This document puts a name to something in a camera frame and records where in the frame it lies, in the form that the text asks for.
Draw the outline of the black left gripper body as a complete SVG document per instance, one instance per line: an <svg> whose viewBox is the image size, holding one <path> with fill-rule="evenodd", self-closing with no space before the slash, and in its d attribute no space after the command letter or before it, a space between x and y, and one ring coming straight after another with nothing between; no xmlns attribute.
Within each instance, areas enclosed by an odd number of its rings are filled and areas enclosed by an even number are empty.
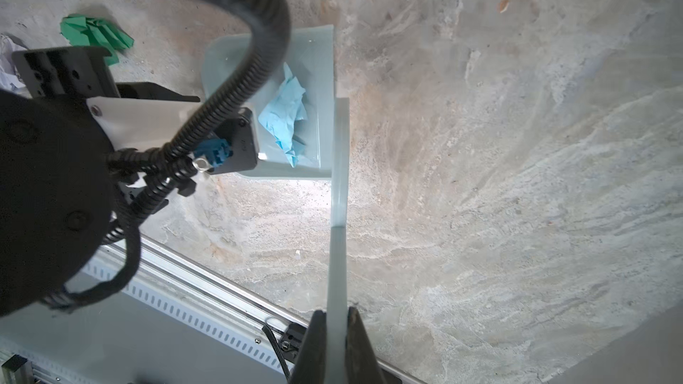
<svg viewBox="0 0 683 384"><path fill-rule="evenodd" d="M126 98L199 103L151 82L117 83L105 62L110 51L101 46L69 46L12 53L12 60L33 98Z"/></svg>

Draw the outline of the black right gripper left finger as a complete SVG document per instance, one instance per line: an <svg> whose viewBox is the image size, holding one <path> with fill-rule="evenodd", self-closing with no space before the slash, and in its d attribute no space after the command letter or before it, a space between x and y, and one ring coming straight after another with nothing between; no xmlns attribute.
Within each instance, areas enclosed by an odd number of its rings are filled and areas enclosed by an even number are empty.
<svg viewBox="0 0 683 384"><path fill-rule="evenodd" d="M316 310L304 335L288 384L323 384L327 359L327 313Z"/></svg>

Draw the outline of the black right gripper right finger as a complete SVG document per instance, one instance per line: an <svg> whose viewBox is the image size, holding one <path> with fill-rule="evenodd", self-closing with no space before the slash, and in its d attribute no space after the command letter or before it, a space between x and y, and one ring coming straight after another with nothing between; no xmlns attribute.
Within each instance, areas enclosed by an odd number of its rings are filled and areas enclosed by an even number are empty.
<svg viewBox="0 0 683 384"><path fill-rule="evenodd" d="M345 370L349 384L385 384L359 311L349 307L345 347Z"/></svg>

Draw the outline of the light blue paper scrap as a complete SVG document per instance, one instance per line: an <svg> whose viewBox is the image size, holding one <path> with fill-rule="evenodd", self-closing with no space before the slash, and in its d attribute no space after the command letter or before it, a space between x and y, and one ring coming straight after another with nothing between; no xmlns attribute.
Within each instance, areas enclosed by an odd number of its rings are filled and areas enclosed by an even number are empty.
<svg viewBox="0 0 683 384"><path fill-rule="evenodd" d="M285 62L284 80L277 95L263 109L258 117L261 126L270 133L283 151L289 165L297 167L305 145L295 140L295 124L307 121L308 114L303 104L306 90Z"/></svg>

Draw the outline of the pale green dustpan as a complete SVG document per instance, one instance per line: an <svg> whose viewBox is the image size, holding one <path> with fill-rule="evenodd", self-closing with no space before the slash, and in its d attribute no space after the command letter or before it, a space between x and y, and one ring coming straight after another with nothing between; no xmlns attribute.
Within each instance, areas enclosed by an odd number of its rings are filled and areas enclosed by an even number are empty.
<svg viewBox="0 0 683 384"><path fill-rule="evenodd" d="M332 174L334 138L334 27L297 28L284 59L306 93L302 96L307 119L295 124L293 138L303 145L299 163L292 167L276 138L258 116L276 98L285 71L277 70L266 85L247 101L242 112L250 120L254 154L243 155L237 146L229 163L217 174L236 172L253 179L328 180Z"/></svg>

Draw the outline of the pale green hand brush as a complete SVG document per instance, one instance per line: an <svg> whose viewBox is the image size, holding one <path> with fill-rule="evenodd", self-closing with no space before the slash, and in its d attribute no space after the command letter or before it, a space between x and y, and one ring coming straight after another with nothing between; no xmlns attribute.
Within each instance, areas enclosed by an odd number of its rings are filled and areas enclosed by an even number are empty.
<svg viewBox="0 0 683 384"><path fill-rule="evenodd" d="M347 335L347 209L350 175L350 101L334 103L331 177L331 234L327 285L327 347L325 383L346 383Z"/></svg>

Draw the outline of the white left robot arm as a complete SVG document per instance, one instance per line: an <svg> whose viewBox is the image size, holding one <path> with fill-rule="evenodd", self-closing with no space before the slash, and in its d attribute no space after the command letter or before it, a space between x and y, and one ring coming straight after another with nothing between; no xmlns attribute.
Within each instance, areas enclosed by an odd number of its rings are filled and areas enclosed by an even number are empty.
<svg viewBox="0 0 683 384"><path fill-rule="evenodd" d="M88 101L119 96L105 49L19 53L30 96L1 94L1 313L72 312L119 293L142 256L140 225L174 190L194 192L192 151L269 80L291 35L286 0L202 0L249 26L238 67L169 142L117 149Z"/></svg>

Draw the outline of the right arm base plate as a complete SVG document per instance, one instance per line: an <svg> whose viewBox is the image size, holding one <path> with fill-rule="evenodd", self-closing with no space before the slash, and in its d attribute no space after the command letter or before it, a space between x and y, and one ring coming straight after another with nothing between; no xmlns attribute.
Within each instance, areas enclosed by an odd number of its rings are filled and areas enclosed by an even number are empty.
<svg viewBox="0 0 683 384"><path fill-rule="evenodd" d="M302 346L302 341L308 328L298 324L288 325L284 334L280 338L275 337L272 328L268 325L265 325L261 330L264 332L268 341L270 342L275 352L277 363L281 367L287 381L287 379L290 377L290 373L295 367L299 350ZM401 377L399 373L391 371L386 366L382 366L378 358L377 361L380 368L382 368L386 383L407 382L407 379Z"/></svg>

